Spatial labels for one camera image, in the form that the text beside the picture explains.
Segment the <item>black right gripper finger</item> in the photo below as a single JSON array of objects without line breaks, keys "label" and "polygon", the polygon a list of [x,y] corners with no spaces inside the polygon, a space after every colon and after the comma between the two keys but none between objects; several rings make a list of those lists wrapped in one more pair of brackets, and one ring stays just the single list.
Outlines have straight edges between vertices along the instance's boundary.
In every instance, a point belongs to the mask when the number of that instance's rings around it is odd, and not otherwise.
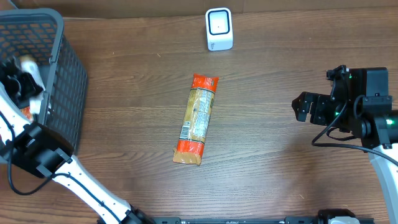
[{"label": "black right gripper finger", "polygon": [[304,91],[292,101],[292,108],[294,111],[310,111],[311,104],[316,101],[317,97],[316,93]]},{"label": "black right gripper finger", "polygon": [[297,109],[297,121],[306,122],[307,116],[310,114],[311,106],[302,106]]}]

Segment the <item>white tube with gold cap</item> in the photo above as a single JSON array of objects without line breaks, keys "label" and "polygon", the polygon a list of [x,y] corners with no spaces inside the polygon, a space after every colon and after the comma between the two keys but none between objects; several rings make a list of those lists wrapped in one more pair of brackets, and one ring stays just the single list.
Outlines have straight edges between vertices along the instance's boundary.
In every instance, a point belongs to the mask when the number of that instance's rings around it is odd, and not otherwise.
[{"label": "white tube with gold cap", "polygon": [[39,90],[38,93],[34,93],[34,95],[29,98],[30,113],[40,114],[41,104],[44,98],[45,85],[43,83],[39,67],[35,59],[30,55],[21,56],[19,60],[22,71],[29,73],[34,80],[34,84],[41,87],[41,90]]}]

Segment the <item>small orange sachet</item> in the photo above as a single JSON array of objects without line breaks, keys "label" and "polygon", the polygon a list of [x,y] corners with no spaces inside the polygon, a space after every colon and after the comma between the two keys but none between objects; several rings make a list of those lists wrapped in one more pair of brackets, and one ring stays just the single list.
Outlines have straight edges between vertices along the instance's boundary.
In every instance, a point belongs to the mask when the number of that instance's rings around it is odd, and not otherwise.
[{"label": "small orange sachet", "polygon": [[21,113],[29,120],[34,121],[34,115],[30,112],[30,107],[25,107],[20,109]]}]

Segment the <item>orange long snack packet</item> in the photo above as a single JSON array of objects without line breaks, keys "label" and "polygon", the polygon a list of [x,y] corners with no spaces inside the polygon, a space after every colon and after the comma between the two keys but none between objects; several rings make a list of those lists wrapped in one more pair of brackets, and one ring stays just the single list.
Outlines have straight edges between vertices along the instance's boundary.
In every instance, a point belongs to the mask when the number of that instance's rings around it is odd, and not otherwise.
[{"label": "orange long snack packet", "polygon": [[174,162],[201,164],[218,81],[218,77],[193,75]]}]

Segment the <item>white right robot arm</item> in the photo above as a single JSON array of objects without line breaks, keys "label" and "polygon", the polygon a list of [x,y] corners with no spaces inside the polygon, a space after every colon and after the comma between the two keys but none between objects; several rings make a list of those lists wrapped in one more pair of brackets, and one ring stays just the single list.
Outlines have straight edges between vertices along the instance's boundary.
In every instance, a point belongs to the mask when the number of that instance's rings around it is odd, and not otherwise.
[{"label": "white right robot arm", "polygon": [[297,121],[309,114],[324,126],[312,145],[357,149],[368,154],[376,171],[389,221],[397,223],[397,111],[392,108],[389,74],[385,67],[326,71],[329,95],[302,92],[292,101]]}]

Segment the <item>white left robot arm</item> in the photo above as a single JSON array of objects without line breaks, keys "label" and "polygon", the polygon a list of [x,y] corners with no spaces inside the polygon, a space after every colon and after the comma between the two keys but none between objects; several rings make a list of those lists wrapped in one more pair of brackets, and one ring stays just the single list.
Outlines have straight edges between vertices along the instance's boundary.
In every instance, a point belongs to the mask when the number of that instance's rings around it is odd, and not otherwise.
[{"label": "white left robot arm", "polygon": [[[10,58],[1,62],[1,161],[7,164],[11,190],[18,195],[32,195],[54,181],[91,207],[101,217],[98,223],[153,223],[152,218],[97,181],[59,133],[29,120],[20,111],[20,99],[42,91],[42,85],[20,61]],[[12,181],[13,166],[44,181],[28,192],[18,190]]]}]

